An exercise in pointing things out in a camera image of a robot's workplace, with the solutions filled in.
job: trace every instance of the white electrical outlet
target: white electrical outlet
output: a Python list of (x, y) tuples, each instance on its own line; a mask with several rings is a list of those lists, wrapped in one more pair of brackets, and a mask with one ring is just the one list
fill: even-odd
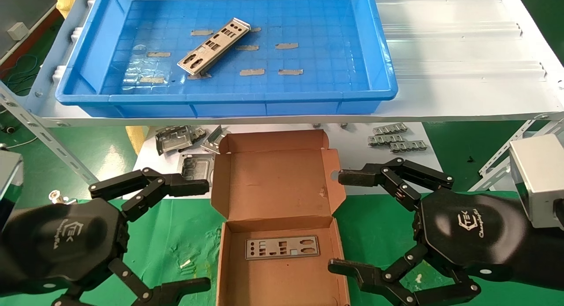
[(28, 27), (22, 22), (17, 22), (12, 26), (12, 28), (8, 29), (8, 34), (14, 41), (20, 41), (24, 39), (24, 37), (30, 32)]

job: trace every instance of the metal clip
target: metal clip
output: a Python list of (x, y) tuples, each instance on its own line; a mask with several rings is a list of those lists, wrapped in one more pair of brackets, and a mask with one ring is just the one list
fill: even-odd
[(391, 143), (396, 142), (403, 142), (403, 137), (399, 134), (393, 135), (375, 135), (368, 137), (368, 145), (369, 146), (382, 146), (382, 145), (390, 145)]
[(384, 125), (382, 127), (375, 127), (372, 129), (374, 135), (389, 135), (389, 134), (397, 134), (403, 133), (407, 131), (407, 127), (403, 123), (394, 123)]
[(219, 125), (213, 132), (210, 133), (209, 137), (202, 143), (202, 149), (206, 151), (219, 154), (219, 142), (228, 135), (229, 131), (222, 129)]
[(390, 144), (390, 152), (392, 153), (403, 153), (411, 151), (425, 151), (427, 149), (427, 144), (423, 141), (407, 141), (407, 142), (397, 142)]

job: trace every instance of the grey wall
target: grey wall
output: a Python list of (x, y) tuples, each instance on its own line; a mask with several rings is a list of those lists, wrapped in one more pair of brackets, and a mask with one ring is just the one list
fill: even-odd
[(16, 41), (8, 35), (8, 29), (17, 22), (23, 22), (30, 29), (56, 2), (56, 0), (0, 0), (0, 58), (16, 44)]

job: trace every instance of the green mat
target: green mat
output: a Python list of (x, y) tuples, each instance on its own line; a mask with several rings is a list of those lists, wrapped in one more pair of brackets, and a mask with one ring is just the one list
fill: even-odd
[[(516, 197), (514, 193), (495, 192)], [(336, 211), (345, 258), (385, 267), (415, 245), (413, 214), (385, 195), (350, 196)], [(185, 296), (181, 306), (214, 306), (220, 228), (224, 218), (209, 200), (163, 200), (130, 224), (129, 252), (124, 261), (150, 287), (208, 276), (212, 289)], [(482, 294), (468, 306), (562, 306), (564, 292), (516, 283), (477, 280)], [(450, 284), (422, 263), (403, 280), (411, 290)], [(351, 306), (388, 306), (380, 297), (360, 292), (349, 280)], [(2, 306), (49, 306), (63, 291), (45, 295), (17, 295), (0, 299)], [(116, 276), (81, 299), (96, 306), (129, 306), (135, 300)]]

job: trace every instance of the white shelf surface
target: white shelf surface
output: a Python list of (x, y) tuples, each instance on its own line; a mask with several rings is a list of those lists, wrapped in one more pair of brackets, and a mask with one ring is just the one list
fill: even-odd
[(561, 119), (564, 69), (520, 0), (377, 0), (399, 93), (372, 115), (227, 119), (102, 119), (59, 104), (34, 113), (48, 127), (372, 123)]
[[(417, 162), (421, 165), (437, 169), (441, 171), (441, 166), (437, 160), (437, 156), (433, 151), (433, 146), (429, 142), (429, 138), (425, 133), (425, 129), (421, 123), (405, 123), (409, 127), (409, 131), (402, 134), (405, 140), (415, 141), (423, 140), (429, 148), (426, 151), (415, 151), (408, 153), (390, 153), (389, 147), (370, 147), (367, 145), (368, 136), (373, 135), (372, 128), (386, 125), (385, 123), (356, 123), (349, 124), (346, 129), (341, 129), (338, 124), (322, 124), (322, 129), (327, 133), (331, 149), (339, 151), (341, 160), (341, 168), (345, 169), (361, 169), (366, 163), (386, 163), (396, 157), (403, 157), (407, 160)], [(208, 133), (215, 129), (215, 126), (203, 126)], [(159, 127), (151, 127), (147, 138), (143, 143), (139, 157), (135, 162), (133, 170), (150, 167), (163, 174), (177, 173), (178, 161), (180, 154), (176, 151), (165, 153), (161, 156), (157, 153), (155, 133)], [(229, 125), (226, 127), (232, 133), (251, 133), (266, 131), (299, 131), (311, 130), (311, 124), (259, 124), (259, 125)], [(202, 154), (207, 153), (200, 149), (199, 144), (194, 145), (190, 149), (183, 151), (186, 154)], [(429, 192), (429, 190), (411, 184), (415, 190), (419, 192)], [(386, 194), (382, 187), (356, 187), (346, 186), (347, 195), (374, 195)], [(123, 199), (133, 197), (136, 192), (128, 194)], [(186, 199), (203, 199), (210, 198), (211, 193), (208, 192), (203, 196), (180, 197)]]

